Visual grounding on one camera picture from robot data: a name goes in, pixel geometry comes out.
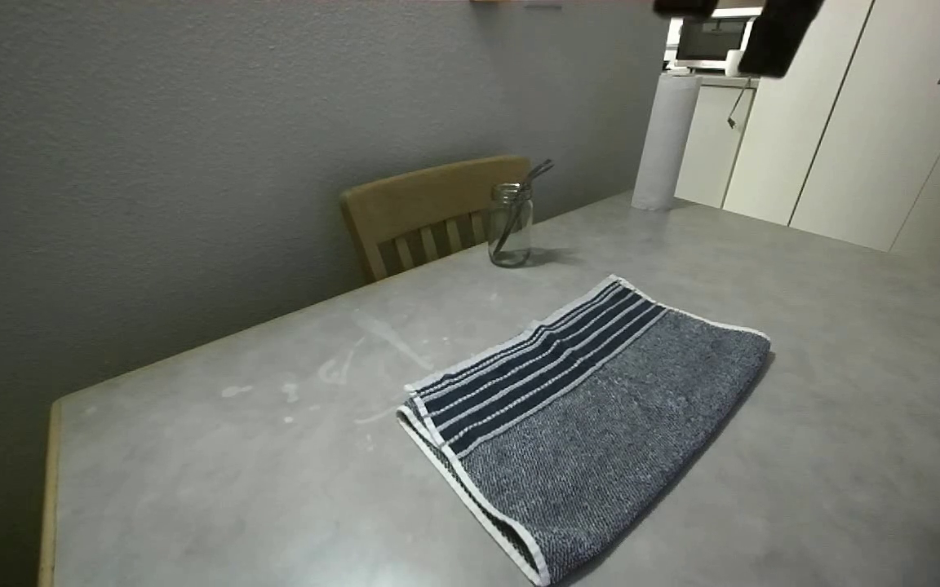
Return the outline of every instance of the towel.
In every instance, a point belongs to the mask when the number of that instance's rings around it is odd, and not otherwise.
[[[608,279],[527,336],[408,385],[397,418],[533,583],[593,567],[769,361],[756,329]]]

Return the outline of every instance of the striped towel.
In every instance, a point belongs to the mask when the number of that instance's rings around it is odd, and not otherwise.
[[[533,583],[593,567],[690,469],[769,361],[611,279],[527,336],[446,369],[405,431]]]

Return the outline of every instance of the wooden chair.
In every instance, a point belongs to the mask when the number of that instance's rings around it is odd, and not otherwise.
[[[367,279],[381,280],[484,243],[496,182],[518,182],[527,157],[429,167],[342,193]]]

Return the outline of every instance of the table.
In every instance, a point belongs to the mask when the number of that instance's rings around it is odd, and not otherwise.
[[[400,434],[405,381],[603,274],[774,340],[751,401],[584,583],[940,583],[940,270],[626,195],[54,401],[54,587],[527,583]]]

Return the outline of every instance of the gray table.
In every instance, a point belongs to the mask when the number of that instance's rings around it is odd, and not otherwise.
[[[468,250],[62,397],[46,583],[527,583],[391,409],[603,274],[778,361],[584,583],[940,583],[940,270],[626,195],[536,234],[543,267]]]

